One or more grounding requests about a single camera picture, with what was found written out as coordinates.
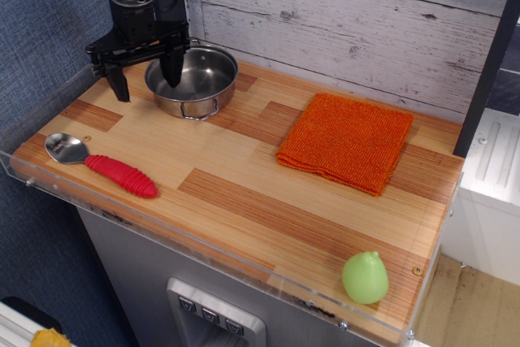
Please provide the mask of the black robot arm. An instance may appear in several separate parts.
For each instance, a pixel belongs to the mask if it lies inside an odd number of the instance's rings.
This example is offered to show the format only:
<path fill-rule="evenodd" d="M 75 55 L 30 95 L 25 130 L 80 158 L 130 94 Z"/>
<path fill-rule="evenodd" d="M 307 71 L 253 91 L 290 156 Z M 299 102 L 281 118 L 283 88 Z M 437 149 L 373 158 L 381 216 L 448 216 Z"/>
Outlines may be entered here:
<path fill-rule="evenodd" d="M 157 59 L 166 82 L 180 83 L 190 47 L 184 0 L 109 0 L 112 29 L 86 48 L 96 75 L 117 99 L 129 102 L 124 68 Z"/>

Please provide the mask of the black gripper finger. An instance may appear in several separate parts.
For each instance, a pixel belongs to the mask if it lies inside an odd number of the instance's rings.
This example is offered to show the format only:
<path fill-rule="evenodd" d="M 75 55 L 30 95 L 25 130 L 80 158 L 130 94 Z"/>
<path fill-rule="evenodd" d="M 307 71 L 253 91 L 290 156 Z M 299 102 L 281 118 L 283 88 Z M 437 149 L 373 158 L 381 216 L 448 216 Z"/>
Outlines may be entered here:
<path fill-rule="evenodd" d="M 116 64 L 107 64 L 106 79 L 120 102 L 130 102 L 128 82 L 123 67 Z"/>
<path fill-rule="evenodd" d="M 183 46 L 174 48 L 163 48 L 159 55 L 162 75 L 165 81 L 175 88 L 181 80 L 184 66 L 185 48 Z"/>

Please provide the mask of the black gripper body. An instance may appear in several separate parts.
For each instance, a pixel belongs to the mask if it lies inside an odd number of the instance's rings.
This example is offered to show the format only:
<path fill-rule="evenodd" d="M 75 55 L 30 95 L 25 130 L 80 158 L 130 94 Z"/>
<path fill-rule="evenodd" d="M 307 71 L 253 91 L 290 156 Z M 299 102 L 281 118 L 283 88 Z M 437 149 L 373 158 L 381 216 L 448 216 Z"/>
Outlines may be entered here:
<path fill-rule="evenodd" d="M 94 72 L 106 75 L 106 65 L 121 67 L 158 58 L 163 48 L 189 48 L 188 23 L 160 21 L 156 0 L 109 0 L 112 29 L 87 46 Z"/>

